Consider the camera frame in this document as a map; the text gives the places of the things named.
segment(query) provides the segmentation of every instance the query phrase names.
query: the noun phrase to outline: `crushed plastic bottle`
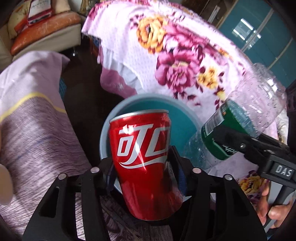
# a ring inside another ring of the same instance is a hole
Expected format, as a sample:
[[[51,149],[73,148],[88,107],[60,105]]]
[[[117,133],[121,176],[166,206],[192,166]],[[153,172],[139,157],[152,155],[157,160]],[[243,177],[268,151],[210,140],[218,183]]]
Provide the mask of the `crushed plastic bottle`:
[[[186,145],[183,156],[193,166],[209,169],[237,151],[217,144],[213,129],[222,124],[257,138],[275,120],[286,105],[285,88],[262,64],[254,64],[226,101],[196,132]]]

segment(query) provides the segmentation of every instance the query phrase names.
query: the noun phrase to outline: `silver screw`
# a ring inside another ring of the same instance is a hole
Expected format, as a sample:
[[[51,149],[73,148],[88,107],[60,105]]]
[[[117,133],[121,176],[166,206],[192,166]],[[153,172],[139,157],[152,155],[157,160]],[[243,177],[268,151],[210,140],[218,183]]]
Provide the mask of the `silver screw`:
[[[58,176],[58,178],[60,179],[60,180],[63,180],[63,179],[65,179],[67,177],[67,175],[65,174],[65,173],[61,173],[59,176]]]
[[[194,173],[201,173],[202,172],[202,170],[200,168],[197,168],[197,167],[193,168],[192,171]]]
[[[224,176],[224,178],[225,178],[226,180],[228,180],[228,181],[230,181],[230,180],[233,179],[233,177],[232,177],[230,174],[226,174],[226,175]]]
[[[275,154],[272,150],[267,150],[270,154]]]
[[[98,167],[93,167],[92,169],[91,169],[91,173],[97,173],[97,172],[99,172],[100,171],[100,169],[98,168]]]

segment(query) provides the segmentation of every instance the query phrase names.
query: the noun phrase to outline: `blue bucket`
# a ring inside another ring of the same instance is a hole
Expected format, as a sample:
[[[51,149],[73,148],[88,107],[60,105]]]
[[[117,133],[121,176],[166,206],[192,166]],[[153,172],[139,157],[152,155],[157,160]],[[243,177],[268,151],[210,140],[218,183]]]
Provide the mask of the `blue bucket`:
[[[170,131],[170,145],[176,146],[179,153],[183,149],[193,134],[200,130],[201,124],[196,114],[184,103],[172,97],[159,94],[139,94],[131,96],[120,102],[108,115],[100,137],[100,158],[111,157],[109,142],[109,120],[112,118],[139,110],[165,109],[169,111],[172,122]],[[118,181],[115,182],[116,189],[121,192]]]

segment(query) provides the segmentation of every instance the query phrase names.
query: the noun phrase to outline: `yellow stripe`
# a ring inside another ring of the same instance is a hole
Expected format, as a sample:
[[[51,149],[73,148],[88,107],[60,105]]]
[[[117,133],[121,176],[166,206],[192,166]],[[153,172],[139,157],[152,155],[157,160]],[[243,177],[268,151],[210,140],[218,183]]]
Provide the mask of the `yellow stripe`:
[[[52,103],[52,101],[44,94],[40,93],[40,92],[33,92],[33,93],[30,93],[28,95],[26,95],[25,97],[21,98],[14,106],[12,106],[11,108],[9,108],[7,111],[5,111],[1,116],[0,116],[0,122],[2,122],[7,116],[11,115],[20,105],[22,105],[25,101],[31,99],[31,98],[34,98],[34,97],[41,97],[41,98],[44,98],[46,99],[51,105],[52,107],[59,111],[59,112],[62,112],[62,113],[67,113],[66,110],[60,108],[60,107],[57,107],[57,106],[54,106],[54,104]]]

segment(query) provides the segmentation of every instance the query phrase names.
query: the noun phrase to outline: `can rim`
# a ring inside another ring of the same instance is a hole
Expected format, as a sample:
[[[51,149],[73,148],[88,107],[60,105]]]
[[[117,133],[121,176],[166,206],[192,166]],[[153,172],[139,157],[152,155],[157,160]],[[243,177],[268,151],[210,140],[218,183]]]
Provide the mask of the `can rim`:
[[[141,114],[148,114],[148,113],[168,113],[168,110],[164,110],[164,109],[151,109],[151,110],[139,110],[139,111],[134,111],[134,112],[130,112],[130,113],[126,113],[123,115],[118,115],[114,118],[112,118],[109,123],[125,118],[125,117],[129,117],[129,116],[134,116],[134,115],[141,115]]]

